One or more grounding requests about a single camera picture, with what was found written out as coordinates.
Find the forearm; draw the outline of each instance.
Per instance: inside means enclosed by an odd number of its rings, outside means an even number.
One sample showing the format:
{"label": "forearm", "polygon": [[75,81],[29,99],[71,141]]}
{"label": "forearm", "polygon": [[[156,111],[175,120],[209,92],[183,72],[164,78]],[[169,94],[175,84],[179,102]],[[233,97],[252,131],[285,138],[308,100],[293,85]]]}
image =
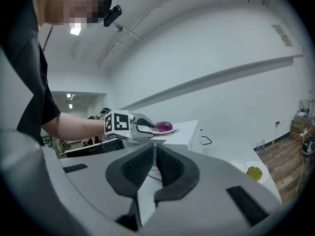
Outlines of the forearm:
{"label": "forearm", "polygon": [[53,137],[76,141],[104,134],[104,121],[76,118],[66,113],[44,124],[42,128]]}

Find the black cable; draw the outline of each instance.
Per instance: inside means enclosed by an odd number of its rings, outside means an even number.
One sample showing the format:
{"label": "black cable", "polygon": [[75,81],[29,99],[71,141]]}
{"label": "black cable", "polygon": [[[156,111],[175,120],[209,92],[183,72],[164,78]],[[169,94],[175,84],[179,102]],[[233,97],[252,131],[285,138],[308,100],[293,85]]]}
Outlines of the black cable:
{"label": "black cable", "polygon": [[202,136],[202,137],[205,137],[205,138],[207,138],[207,139],[210,141],[209,143],[207,143],[207,144],[202,144],[202,145],[208,145],[208,144],[211,144],[211,143],[212,143],[212,141],[210,140],[209,137],[207,137],[207,136]]}
{"label": "black cable", "polygon": [[48,39],[49,39],[49,37],[50,37],[50,34],[51,34],[51,32],[53,31],[53,28],[54,28],[54,26],[51,26],[51,27],[50,27],[50,31],[49,31],[49,33],[48,33],[48,36],[47,36],[46,41],[45,41],[45,44],[44,44],[43,52],[45,52],[46,45],[47,45]]}

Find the black sleeve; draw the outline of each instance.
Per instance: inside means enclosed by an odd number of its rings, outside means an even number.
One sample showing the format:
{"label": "black sleeve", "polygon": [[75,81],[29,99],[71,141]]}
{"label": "black sleeve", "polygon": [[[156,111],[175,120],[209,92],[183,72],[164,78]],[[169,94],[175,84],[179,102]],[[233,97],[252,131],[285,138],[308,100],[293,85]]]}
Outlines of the black sleeve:
{"label": "black sleeve", "polygon": [[43,114],[41,117],[41,124],[44,125],[60,115],[60,110],[56,106],[53,97],[51,95],[50,89],[47,85],[46,91],[45,91],[45,101],[43,106]]}

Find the ceiling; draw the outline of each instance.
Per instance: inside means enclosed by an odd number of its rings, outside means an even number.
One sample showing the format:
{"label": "ceiling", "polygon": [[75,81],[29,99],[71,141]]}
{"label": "ceiling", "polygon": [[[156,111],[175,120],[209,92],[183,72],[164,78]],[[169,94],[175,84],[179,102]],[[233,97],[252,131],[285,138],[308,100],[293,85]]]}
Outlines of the ceiling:
{"label": "ceiling", "polygon": [[[45,55],[67,53],[73,60],[93,63],[101,69],[111,69],[127,52],[141,42],[146,35],[171,19],[189,11],[211,6],[250,0],[113,0],[112,5],[122,7],[122,15],[116,23],[122,25],[132,34],[125,31],[115,32],[115,25],[105,28],[102,24],[94,24],[82,29],[78,36],[70,34],[69,26],[54,27]],[[265,0],[251,0],[262,3]],[[43,25],[39,32],[39,40],[43,46],[50,25]]]}
{"label": "ceiling", "polygon": [[69,111],[69,105],[72,104],[73,110],[86,110],[86,108],[95,102],[96,94],[82,93],[82,92],[72,92],[75,94],[75,99],[67,99],[68,92],[52,92],[52,96],[55,104],[62,112]]}

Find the purple vegetable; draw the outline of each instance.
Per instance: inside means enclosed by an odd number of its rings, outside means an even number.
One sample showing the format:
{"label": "purple vegetable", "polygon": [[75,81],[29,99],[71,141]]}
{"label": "purple vegetable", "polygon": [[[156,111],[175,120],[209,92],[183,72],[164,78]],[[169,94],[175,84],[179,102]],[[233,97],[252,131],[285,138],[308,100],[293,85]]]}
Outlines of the purple vegetable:
{"label": "purple vegetable", "polygon": [[161,121],[156,123],[156,127],[153,129],[158,132],[165,132],[173,129],[173,125],[168,121]]}

